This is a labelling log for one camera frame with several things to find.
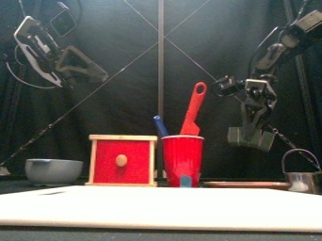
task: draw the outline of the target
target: red wooden box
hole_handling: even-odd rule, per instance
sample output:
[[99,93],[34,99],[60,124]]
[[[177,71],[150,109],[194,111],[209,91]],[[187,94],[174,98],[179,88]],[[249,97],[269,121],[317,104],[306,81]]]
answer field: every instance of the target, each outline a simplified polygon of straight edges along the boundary
[[92,155],[86,185],[143,185],[154,182],[155,136],[90,135]]

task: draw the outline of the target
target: blue utensil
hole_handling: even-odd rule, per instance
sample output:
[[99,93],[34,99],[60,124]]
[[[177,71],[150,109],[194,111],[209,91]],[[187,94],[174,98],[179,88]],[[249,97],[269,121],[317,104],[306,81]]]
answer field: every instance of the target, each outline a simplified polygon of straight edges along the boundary
[[155,116],[155,117],[154,117],[154,121],[155,121],[157,128],[158,128],[158,130],[159,130],[159,132],[161,132],[162,137],[169,136],[166,127],[165,127],[165,125],[163,125],[162,117],[161,117],[161,116]]

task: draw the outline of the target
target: wooden board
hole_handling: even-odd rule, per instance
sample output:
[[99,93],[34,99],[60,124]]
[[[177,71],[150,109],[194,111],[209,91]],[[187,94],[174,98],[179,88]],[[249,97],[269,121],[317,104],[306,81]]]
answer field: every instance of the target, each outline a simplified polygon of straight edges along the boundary
[[322,196],[272,189],[68,186],[0,203],[0,225],[322,233]]

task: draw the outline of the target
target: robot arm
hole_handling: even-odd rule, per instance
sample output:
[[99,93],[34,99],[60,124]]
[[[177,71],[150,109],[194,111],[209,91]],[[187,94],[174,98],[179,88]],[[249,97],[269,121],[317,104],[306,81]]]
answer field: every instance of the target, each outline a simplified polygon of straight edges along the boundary
[[107,72],[74,46],[59,48],[43,24],[31,16],[26,17],[14,37],[32,68],[56,86],[71,87],[78,82],[107,79]]
[[243,126],[229,128],[230,144],[269,151],[274,134],[264,131],[264,128],[269,124],[269,116],[277,103],[272,88],[272,84],[277,82],[277,68],[318,41],[322,41],[322,13],[316,10],[284,29],[280,41],[268,48],[246,81],[235,81],[233,76],[226,76],[213,84],[213,92],[219,96],[234,95],[242,89],[247,95],[241,105]]

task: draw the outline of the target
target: red plastic cup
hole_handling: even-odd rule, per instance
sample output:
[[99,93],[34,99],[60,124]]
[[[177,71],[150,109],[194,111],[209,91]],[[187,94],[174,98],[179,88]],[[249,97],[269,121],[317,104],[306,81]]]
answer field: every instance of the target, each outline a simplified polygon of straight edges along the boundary
[[167,183],[171,187],[198,187],[205,138],[169,136],[162,138]]

